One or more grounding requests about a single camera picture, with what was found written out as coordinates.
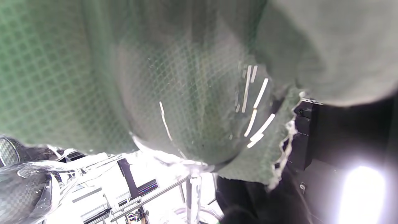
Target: metal frame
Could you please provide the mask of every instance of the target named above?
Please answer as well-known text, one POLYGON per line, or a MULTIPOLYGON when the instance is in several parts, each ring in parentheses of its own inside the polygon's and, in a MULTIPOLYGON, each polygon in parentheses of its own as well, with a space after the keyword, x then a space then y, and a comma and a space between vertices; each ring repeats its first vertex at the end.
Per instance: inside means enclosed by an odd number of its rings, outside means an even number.
POLYGON ((127 204, 123 205, 122 207, 118 208, 115 211, 111 211, 111 214, 115 214, 117 212, 121 212, 123 210, 125 210, 126 208, 128 208, 130 205, 137 203, 138 201, 142 200, 142 198, 140 196, 138 196, 137 198, 129 201, 127 204))
POLYGON ((178 186, 178 188, 179 188, 179 193, 181 194, 182 202, 183 202, 183 203, 186 203, 186 201, 185 201, 185 195, 184 195, 184 190, 182 189, 182 184, 180 184, 180 185, 178 186))
POLYGON ((116 221, 116 220, 118 220, 118 219, 120 219, 120 218, 126 216, 126 215, 129 214, 130 212, 132 212, 132 211, 138 209, 139 207, 145 205, 146 203, 152 201, 153 199, 159 197, 160 195, 162 195, 162 194, 164 194, 164 193, 170 191, 170 190, 173 189, 174 187, 177 187, 177 186, 181 185, 182 183, 184 183, 184 182, 186 182, 186 181, 187 181, 186 178, 185 178, 185 179, 182 179, 182 180, 180 180, 180 181, 178 181, 178 182, 176 182, 176 183, 174 183, 174 184, 168 186, 167 188, 165 188, 164 190, 160 191, 159 193, 154 194, 153 196, 147 198, 146 200, 144 200, 144 201, 142 201, 142 202, 136 204, 136 205, 133 206, 132 208, 127 209, 127 210, 124 211, 123 213, 121 213, 121 214, 119 214, 119 215, 116 215, 116 216, 110 216, 111 222, 114 222, 114 221, 116 221))

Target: metal bar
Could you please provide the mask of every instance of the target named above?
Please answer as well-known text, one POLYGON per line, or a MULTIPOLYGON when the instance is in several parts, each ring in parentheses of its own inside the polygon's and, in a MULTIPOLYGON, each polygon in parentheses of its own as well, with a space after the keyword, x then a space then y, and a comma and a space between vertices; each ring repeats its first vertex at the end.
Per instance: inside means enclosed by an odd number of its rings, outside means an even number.
MULTIPOLYGON (((156 181, 156 179, 153 179, 153 180, 138 187, 138 195, 142 197, 146 194, 151 193, 152 191, 154 191, 158 188, 159 188, 158 182, 156 181)), ((119 202, 120 207, 125 205, 128 201, 132 200, 132 198, 130 197, 130 191, 127 191, 126 193, 118 196, 116 199, 123 198, 124 196, 128 197, 129 199, 128 200, 124 199, 123 201, 119 202)))
POLYGON ((97 189, 95 189, 95 190, 93 190, 93 191, 90 191, 89 193, 87 193, 87 194, 85 194, 85 195, 83 195, 83 196, 80 196, 80 197, 78 197, 78 198, 72 200, 72 202, 73 202, 73 203, 78 202, 78 201, 80 201, 80 200, 82 200, 82 199, 85 199, 86 197, 88 197, 88 196, 90 196, 90 195, 93 195, 93 194, 95 194, 95 193, 97 193, 97 192, 100 192, 100 191, 102 191, 102 188, 101 188, 101 187, 100 187, 100 188, 97 188, 97 189))
POLYGON ((182 189, 182 185, 179 185, 178 187, 179 187, 179 192, 181 194, 181 200, 183 203, 185 203, 186 201, 185 201, 184 190, 182 189))
POLYGON ((105 209, 103 212, 98 213, 96 216, 94 216, 92 218, 89 218, 88 220, 84 221, 83 223, 84 224, 89 224, 89 223, 92 223, 92 222, 94 222, 94 221, 96 221, 98 219, 102 220, 101 219, 102 217, 104 217, 106 215, 109 215, 110 210, 111 210, 110 208, 105 209))
POLYGON ((97 163, 93 163, 93 164, 87 166, 86 169, 88 169, 88 170, 96 169, 96 168, 99 168, 99 167, 101 167, 103 165, 106 165, 106 164, 109 164, 109 163, 112 163, 112 162, 115 162, 115 161, 118 161, 118 160, 121 160, 121 159, 123 159, 123 155, 113 155, 113 156, 110 156, 109 158, 106 158, 106 159, 104 159, 102 161, 99 161, 97 163))
POLYGON ((217 190, 217 177, 218 177, 218 175, 216 173, 212 173, 211 175, 213 177, 214 190, 216 191, 217 190))
POLYGON ((188 176, 185 184, 187 185, 187 223, 199 224, 202 177, 188 176))
POLYGON ((112 214, 115 214, 115 213, 117 213, 117 212, 121 212, 121 211, 123 211, 124 209, 126 209, 127 207, 129 207, 130 205, 137 203, 137 201, 139 201, 139 200, 141 200, 141 199, 142 199, 142 198, 139 196, 138 198, 135 198, 135 199, 129 201, 129 203, 123 205, 123 206, 120 207, 119 209, 117 209, 117 210, 115 210, 115 211, 111 211, 111 213, 112 213, 112 214))
POLYGON ((118 219, 124 217, 125 215, 129 214, 130 212, 132 212, 132 211, 138 209, 139 207, 143 206, 144 204, 146 204, 146 203, 152 201, 153 199, 159 197, 160 195, 162 195, 162 194, 168 192, 169 190, 175 188, 176 186, 178 186, 178 185, 184 183, 185 181, 186 181, 186 179, 182 179, 182 180, 180 180, 180 181, 174 183, 173 185, 168 186, 168 187, 165 188, 164 190, 162 190, 162 191, 160 191, 159 193, 157 193, 157 194, 155 194, 155 195, 149 197, 149 198, 146 199, 145 201, 143 201, 143 202, 141 202, 141 203, 138 203, 136 206, 134 206, 134 207, 128 209, 127 211, 124 211, 123 213, 121 213, 121 214, 119 214, 119 215, 113 217, 113 218, 111 219, 111 222, 114 222, 114 221, 116 221, 116 220, 118 220, 118 219))
POLYGON ((211 203, 215 202, 216 199, 211 200, 209 203, 207 203, 207 205, 211 205, 211 203))
POLYGON ((103 196, 104 196, 104 198, 105 198, 105 200, 106 200, 106 205, 108 206, 108 208, 111 208, 111 209, 112 209, 111 204, 109 203, 108 198, 106 197, 106 195, 104 194, 103 196))
POLYGON ((146 215, 146 214, 145 214, 145 218, 143 218, 144 220, 141 219, 141 223, 150 224, 150 223, 149 223, 149 218, 148 218, 148 216, 149 216, 149 215, 146 215))
POLYGON ((97 219, 97 220, 94 220, 93 222, 91 222, 90 224, 97 224, 97 223, 99 223, 99 222, 102 222, 102 219, 97 219))
MULTIPOLYGON (((129 201, 127 204, 132 204, 132 203, 136 203, 136 202, 140 202, 139 200, 136 200, 137 198, 141 198, 138 194, 138 188, 137 185, 135 184, 134 178, 133 178, 133 174, 131 173, 130 170, 130 164, 128 163, 127 159, 121 159, 117 162, 119 164, 120 167, 120 171, 122 172, 124 178, 126 179, 126 183, 127 186, 129 187, 129 191, 130 191, 130 196, 131 199, 129 197, 127 197, 127 201, 129 201)), ((123 206, 122 208, 119 208, 117 211, 120 210, 124 210, 124 208, 127 208, 127 206, 123 206)))
POLYGON ((83 217, 85 217, 86 215, 92 213, 93 211, 95 211, 95 210, 97 210, 97 209, 99 209, 99 208, 101 208, 101 207, 102 207, 102 208, 105 208, 105 205, 107 205, 107 204, 102 204, 102 205, 98 206, 97 208, 95 208, 95 209, 93 209, 93 210, 91 210, 91 211, 89 211, 89 212, 86 212, 85 214, 81 215, 80 217, 83 218, 83 217))

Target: bright light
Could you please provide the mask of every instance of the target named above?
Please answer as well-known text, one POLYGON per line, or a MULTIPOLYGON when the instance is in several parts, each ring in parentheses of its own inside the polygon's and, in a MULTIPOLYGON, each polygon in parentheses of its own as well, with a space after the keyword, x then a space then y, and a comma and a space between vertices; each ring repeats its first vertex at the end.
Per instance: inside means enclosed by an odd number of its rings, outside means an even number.
POLYGON ((376 224, 384 199, 384 178, 368 167, 352 171, 345 182, 339 224, 376 224))

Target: metal screw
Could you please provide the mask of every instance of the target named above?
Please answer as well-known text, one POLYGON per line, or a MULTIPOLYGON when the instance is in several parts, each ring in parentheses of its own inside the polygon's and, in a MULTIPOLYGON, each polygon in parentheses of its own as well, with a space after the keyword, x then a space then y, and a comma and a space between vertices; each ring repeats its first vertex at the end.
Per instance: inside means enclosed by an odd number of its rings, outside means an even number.
POLYGON ((300 184, 300 189, 302 190, 302 194, 304 195, 305 194, 305 189, 306 189, 306 185, 305 185, 305 183, 304 182, 302 182, 301 184, 300 184))

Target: metal rod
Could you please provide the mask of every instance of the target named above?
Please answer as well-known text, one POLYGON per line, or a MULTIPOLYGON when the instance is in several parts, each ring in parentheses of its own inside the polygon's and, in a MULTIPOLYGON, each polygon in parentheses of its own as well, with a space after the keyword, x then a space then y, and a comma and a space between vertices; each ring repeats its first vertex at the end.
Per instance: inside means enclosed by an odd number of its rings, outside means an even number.
POLYGON ((188 176, 187 182, 187 224, 199 224, 202 177, 188 176))
POLYGON ((93 210, 91 210, 91 211, 89 211, 89 212, 86 212, 85 214, 81 215, 80 217, 83 218, 83 217, 85 217, 86 215, 92 213, 93 211, 95 211, 95 210, 97 210, 97 209, 99 209, 99 208, 101 208, 101 207, 105 209, 105 205, 107 205, 107 204, 102 204, 102 205, 98 206, 97 208, 95 208, 95 209, 93 209, 93 210))
POLYGON ((108 198, 106 197, 105 194, 103 195, 103 197, 104 197, 105 200, 106 200, 106 205, 108 206, 107 209, 112 209, 111 204, 109 203, 108 198))
POLYGON ((102 191, 102 188, 101 188, 101 187, 100 187, 100 188, 97 188, 97 189, 95 189, 95 190, 93 190, 93 191, 90 191, 89 193, 87 193, 87 194, 85 194, 85 195, 83 195, 83 196, 80 196, 80 197, 78 197, 78 198, 72 200, 72 203, 76 203, 76 202, 78 202, 78 201, 80 201, 80 200, 82 200, 82 199, 85 199, 86 197, 88 197, 88 196, 90 196, 90 195, 93 195, 93 194, 95 194, 95 193, 97 193, 97 192, 100 192, 100 191, 102 191))
POLYGON ((144 206, 142 206, 142 210, 145 212, 145 218, 144 218, 145 219, 145 224, 150 224, 149 223, 149 217, 148 217, 149 215, 146 214, 146 209, 145 209, 144 206))
POLYGON ((152 201, 153 199, 159 197, 160 195, 162 195, 162 194, 168 192, 169 190, 175 188, 176 186, 178 186, 178 185, 184 183, 185 181, 186 181, 186 179, 182 179, 182 180, 178 181, 177 183, 175 183, 175 184, 173 184, 173 185, 167 187, 166 189, 160 191, 159 193, 153 195, 152 197, 149 197, 149 198, 146 199, 145 201, 138 203, 138 204, 135 205, 134 207, 132 207, 132 208, 130 208, 130 209, 124 211, 123 213, 121 213, 121 214, 115 216, 114 218, 112 218, 112 219, 111 219, 111 222, 114 222, 114 221, 116 221, 116 220, 118 220, 118 219, 124 217, 125 215, 129 214, 130 212, 132 212, 132 211, 138 209, 139 207, 143 206, 144 204, 146 204, 146 203, 152 201))
POLYGON ((110 208, 105 209, 104 211, 98 213, 96 216, 84 221, 83 223, 84 224, 90 224, 90 223, 92 223, 94 221, 102 220, 102 217, 104 217, 106 215, 109 215, 110 210, 111 210, 110 208))
POLYGON ((214 184, 214 190, 217 190, 217 174, 216 173, 212 173, 211 176, 213 177, 213 184, 214 184))
POLYGON ((215 202, 216 199, 211 200, 209 203, 207 203, 207 205, 210 205, 211 203, 215 202))
POLYGON ((181 200, 185 204, 185 195, 184 195, 184 190, 182 189, 182 185, 179 185, 179 192, 181 194, 181 200))
POLYGON ((110 156, 109 158, 106 158, 106 159, 104 159, 102 161, 99 161, 98 163, 94 163, 94 164, 91 164, 91 165, 87 166, 86 169, 88 169, 90 167, 89 169, 91 170, 91 169, 93 169, 92 166, 94 166, 94 165, 97 165, 95 168, 99 168, 99 167, 101 167, 103 165, 106 165, 106 164, 121 160, 123 158, 124 158, 123 155, 113 155, 113 156, 110 156))

